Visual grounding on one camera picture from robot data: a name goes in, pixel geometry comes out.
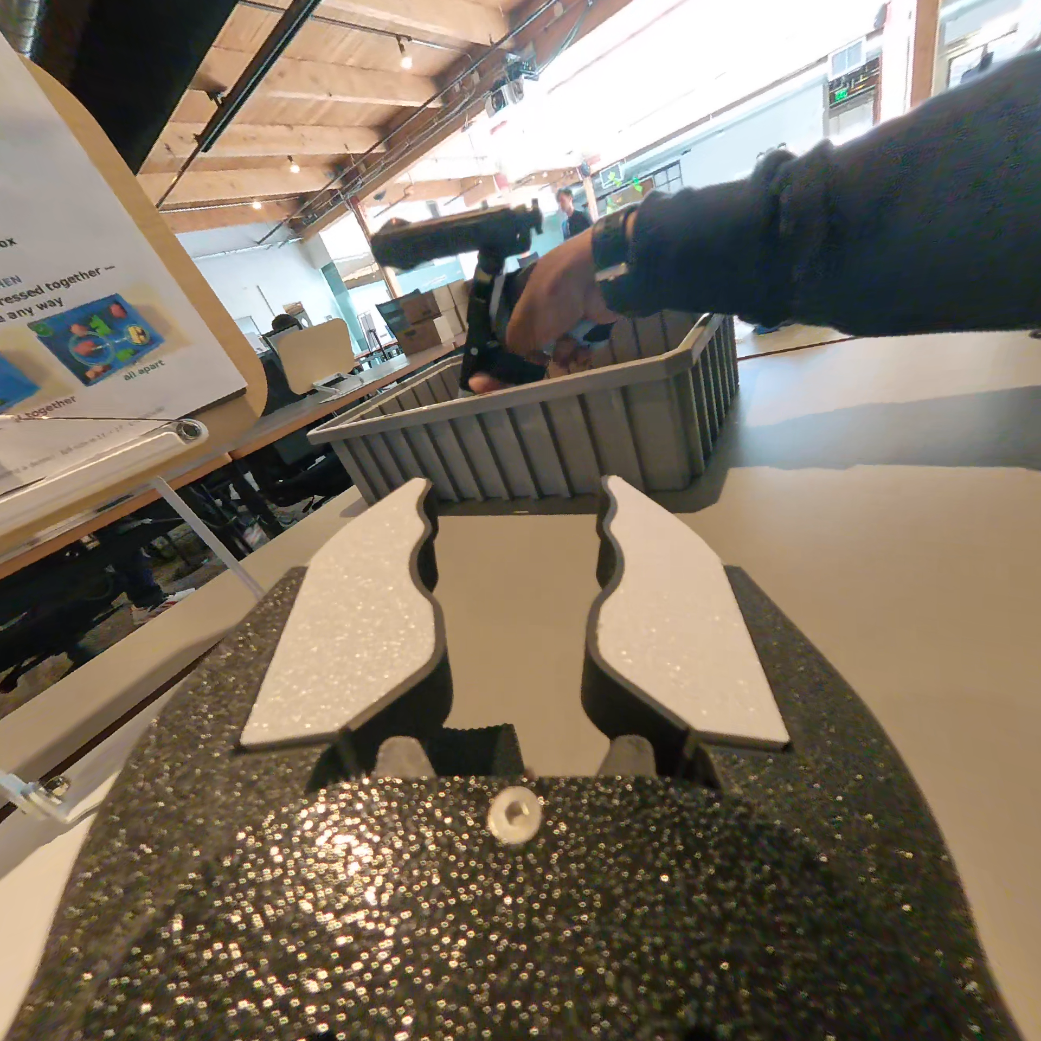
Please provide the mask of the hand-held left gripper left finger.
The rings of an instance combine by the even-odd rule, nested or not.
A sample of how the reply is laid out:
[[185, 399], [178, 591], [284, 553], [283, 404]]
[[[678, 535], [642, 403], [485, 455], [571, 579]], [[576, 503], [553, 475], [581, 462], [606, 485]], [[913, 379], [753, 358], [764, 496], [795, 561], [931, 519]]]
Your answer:
[[345, 775], [422, 766], [452, 708], [432, 482], [413, 478], [305, 569], [240, 748], [328, 751]]

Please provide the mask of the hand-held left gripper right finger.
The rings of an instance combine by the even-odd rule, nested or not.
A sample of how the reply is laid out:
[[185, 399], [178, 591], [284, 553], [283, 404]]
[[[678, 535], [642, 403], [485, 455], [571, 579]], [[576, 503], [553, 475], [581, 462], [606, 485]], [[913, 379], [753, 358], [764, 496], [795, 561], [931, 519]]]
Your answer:
[[582, 707], [653, 775], [699, 750], [776, 753], [790, 735], [717, 553], [617, 475], [596, 514], [600, 590], [585, 629]]

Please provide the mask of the grey plastic bin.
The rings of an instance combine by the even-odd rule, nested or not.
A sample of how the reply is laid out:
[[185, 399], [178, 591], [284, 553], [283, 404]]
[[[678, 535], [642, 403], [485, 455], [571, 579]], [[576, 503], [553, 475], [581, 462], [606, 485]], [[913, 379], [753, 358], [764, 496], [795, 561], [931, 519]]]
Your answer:
[[607, 475], [646, 493], [705, 472], [739, 389], [734, 320], [624, 319], [591, 369], [464, 397], [461, 356], [312, 430], [369, 504], [413, 478], [443, 503], [592, 496]]

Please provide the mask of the stack of cardboard boxes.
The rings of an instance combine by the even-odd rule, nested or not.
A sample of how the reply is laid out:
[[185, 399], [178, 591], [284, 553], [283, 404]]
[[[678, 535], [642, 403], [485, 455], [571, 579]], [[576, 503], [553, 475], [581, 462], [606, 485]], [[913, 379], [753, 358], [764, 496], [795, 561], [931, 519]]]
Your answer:
[[412, 291], [399, 298], [402, 326], [396, 338], [402, 352], [411, 356], [465, 336], [468, 297], [469, 283], [457, 280], [430, 291]]

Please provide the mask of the black wrist watch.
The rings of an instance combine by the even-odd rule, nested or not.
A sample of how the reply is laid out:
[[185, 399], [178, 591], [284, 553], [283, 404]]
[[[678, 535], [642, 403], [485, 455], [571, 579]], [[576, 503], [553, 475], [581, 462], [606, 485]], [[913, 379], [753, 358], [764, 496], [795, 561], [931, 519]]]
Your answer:
[[631, 204], [602, 215], [592, 228], [592, 263], [596, 284], [629, 274], [632, 225], [640, 206]]

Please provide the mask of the wooden top office desk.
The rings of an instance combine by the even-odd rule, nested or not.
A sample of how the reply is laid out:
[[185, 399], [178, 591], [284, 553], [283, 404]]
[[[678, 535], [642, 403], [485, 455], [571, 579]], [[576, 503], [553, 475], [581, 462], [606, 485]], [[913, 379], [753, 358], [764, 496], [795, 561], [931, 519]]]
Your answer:
[[227, 447], [217, 449], [217, 453], [243, 460], [259, 449], [324, 421], [371, 395], [381, 393], [384, 388], [445, 360], [458, 350], [455, 344], [438, 345], [415, 355], [399, 356], [382, 362], [362, 375], [347, 376], [335, 382], [329, 391], [314, 391], [274, 410], [254, 423], [245, 434], [233, 438]]

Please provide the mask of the white ledge bar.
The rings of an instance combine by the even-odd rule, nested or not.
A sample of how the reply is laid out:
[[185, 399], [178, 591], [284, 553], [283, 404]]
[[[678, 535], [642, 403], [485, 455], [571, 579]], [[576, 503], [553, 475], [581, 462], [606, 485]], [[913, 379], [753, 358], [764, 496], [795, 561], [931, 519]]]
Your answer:
[[118, 496], [135, 492], [153, 478], [206, 448], [210, 430], [200, 420], [166, 423], [135, 439], [106, 449], [59, 473], [3, 492], [2, 558], [19, 555], [74, 518], [85, 518]]

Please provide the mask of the black ceiling panel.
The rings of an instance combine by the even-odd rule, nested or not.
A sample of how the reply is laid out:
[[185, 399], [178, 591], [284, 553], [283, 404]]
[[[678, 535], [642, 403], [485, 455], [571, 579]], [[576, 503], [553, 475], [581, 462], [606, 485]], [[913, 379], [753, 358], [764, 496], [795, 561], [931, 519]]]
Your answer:
[[69, 88], [139, 172], [235, 1], [92, 1]]

